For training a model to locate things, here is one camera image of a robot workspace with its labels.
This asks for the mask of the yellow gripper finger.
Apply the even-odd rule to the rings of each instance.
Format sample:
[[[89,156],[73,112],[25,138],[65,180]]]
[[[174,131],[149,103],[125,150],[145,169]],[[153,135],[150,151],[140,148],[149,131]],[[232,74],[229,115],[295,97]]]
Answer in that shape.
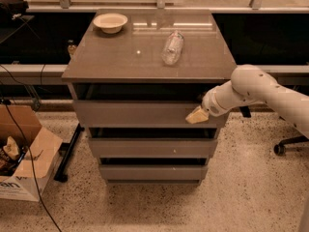
[[[209,116],[208,111],[199,105],[186,116],[185,120],[189,124],[197,124],[208,121]]]

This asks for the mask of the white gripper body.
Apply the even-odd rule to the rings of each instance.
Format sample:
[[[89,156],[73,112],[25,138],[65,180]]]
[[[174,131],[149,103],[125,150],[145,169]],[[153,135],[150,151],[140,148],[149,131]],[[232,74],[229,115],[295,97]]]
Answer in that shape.
[[[218,101],[218,93],[220,89],[218,86],[208,90],[208,92],[203,96],[202,107],[207,111],[211,116],[219,117],[223,114],[226,114],[229,109],[224,107]]]

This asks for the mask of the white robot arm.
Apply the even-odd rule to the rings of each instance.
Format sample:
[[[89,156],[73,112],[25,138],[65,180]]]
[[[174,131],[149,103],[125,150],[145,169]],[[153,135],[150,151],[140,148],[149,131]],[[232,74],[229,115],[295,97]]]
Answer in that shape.
[[[280,85],[274,77],[257,66],[236,67],[231,79],[215,86],[203,96],[202,103],[189,113],[189,124],[205,122],[235,107],[263,102],[309,138],[309,97]]]

